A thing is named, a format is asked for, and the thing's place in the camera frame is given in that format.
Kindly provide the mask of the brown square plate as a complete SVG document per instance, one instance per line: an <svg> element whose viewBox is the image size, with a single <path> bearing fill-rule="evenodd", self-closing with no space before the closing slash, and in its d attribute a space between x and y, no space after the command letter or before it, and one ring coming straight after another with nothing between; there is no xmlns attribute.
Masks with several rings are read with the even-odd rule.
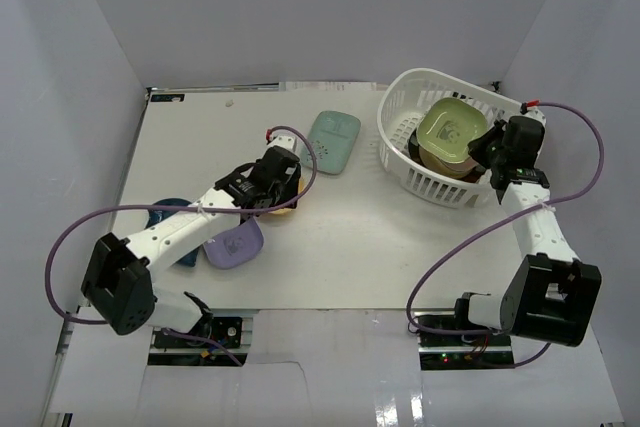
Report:
<svg viewBox="0 0 640 427"><path fill-rule="evenodd" d="M467 157L461 163L451 163L441 160L422 147L418 149L418 152L419 158L426 169L453 179L466 177L478 166L478 163L471 157Z"/></svg>

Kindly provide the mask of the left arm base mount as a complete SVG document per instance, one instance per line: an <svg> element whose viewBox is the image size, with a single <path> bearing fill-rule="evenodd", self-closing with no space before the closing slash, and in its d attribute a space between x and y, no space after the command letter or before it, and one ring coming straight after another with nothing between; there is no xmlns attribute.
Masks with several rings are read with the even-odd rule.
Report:
<svg viewBox="0 0 640 427"><path fill-rule="evenodd" d="M215 317L208 324L192 332L193 336L208 336L225 347L243 365L246 362L252 337L249 317ZM206 342L195 342L167 335L162 330L153 333L148 355L150 366L173 367L238 367L227 354Z"/></svg>

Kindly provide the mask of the round black rimmed plate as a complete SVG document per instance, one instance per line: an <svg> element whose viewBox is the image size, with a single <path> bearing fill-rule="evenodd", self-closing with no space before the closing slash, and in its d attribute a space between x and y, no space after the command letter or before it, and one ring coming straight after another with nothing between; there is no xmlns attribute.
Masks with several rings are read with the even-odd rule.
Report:
<svg viewBox="0 0 640 427"><path fill-rule="evenodd" d="M419 158L419 152L418 149L421 146L419 145L418 141L417 141L417 136L416 136L416 131L413 131L411 133L411 136L409 137L409 140L407 142L407 151L408 151L408 155L411 158L412 161L416 162L417 164L421 165L422 167L423 164ZM484 167L481 167L479 164L478 166L466 177L462 178L462 179L456 179L456 180L461 180L463 182L468 182L468 183L476 183L482 175L484 175L486 172L486 169Z"/></svg>

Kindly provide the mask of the yellow square panda plate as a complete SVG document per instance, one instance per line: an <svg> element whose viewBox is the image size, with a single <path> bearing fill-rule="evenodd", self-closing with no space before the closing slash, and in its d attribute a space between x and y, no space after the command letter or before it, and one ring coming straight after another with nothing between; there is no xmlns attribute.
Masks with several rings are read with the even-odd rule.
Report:
<svg viewBox="0 0 640 427"><path fill-rule="evenodd" d="M300 177L299 181L298 181L298 194L302 193L302 191L304 190L304 188L306 187L306 180L303 176ZM291 212L293 212L295 210L295 207L285 207L273 212L269 212L266 214L261 215L261 217L274 217L274 216L284 216L287 215Z"/></svg>

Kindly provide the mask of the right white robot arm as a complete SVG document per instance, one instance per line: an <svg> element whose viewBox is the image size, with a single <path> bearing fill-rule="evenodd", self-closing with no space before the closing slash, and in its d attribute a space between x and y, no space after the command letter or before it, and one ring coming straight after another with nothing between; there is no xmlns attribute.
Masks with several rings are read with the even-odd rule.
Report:
<svg viewBox="0 0 640 427"><path fill-rule="evenodd" d="M504 289L457 300L451 331L463 345L477 344L488 329L569 347L585 336L602 276L569 246L551 209L548 179L535 166L544 134L541 121L516 115L468 145L491 173L523 259Z"/></svg>

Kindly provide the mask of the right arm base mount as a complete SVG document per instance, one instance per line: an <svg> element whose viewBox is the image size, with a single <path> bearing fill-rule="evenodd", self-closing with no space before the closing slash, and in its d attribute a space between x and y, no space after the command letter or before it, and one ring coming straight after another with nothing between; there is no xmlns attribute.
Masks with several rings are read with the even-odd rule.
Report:
<svg viewBox="0 0 640 427"><path fill-rule="evenodd" d="M511 338L499 336L443 336L407 325L417 336L421 370L467 371L510 368L514 365Z"/></svg>

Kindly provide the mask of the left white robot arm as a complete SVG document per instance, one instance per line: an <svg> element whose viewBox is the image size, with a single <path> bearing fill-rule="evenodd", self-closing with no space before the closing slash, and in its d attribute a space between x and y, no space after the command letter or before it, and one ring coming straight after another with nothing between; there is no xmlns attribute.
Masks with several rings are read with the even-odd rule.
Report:
<svg viewBox="0 0 640 427"><path fill-rule="evenodd" d="M149 325L177 331L188 345L202 345L212 325L206 304L186 291L167 291L154 283L180 258L239 226L254 210L294 198L300 173L293 149L274 142L247 176L236 169L188 211L124 239L104 235L94 246L82 294L118 335Z"/></svg>

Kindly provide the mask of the green square panda plate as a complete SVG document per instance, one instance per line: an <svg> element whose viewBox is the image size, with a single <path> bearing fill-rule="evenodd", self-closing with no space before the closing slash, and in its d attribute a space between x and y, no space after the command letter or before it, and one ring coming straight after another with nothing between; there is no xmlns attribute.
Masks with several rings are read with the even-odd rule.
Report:
<svg viewBox="0 0 640 427"><path fill-rule="evenodd" d="M436 101L418 127L418 145L442 161L461 164L468 157L468 144L488 130L485 116L457 98Z"/></svg>

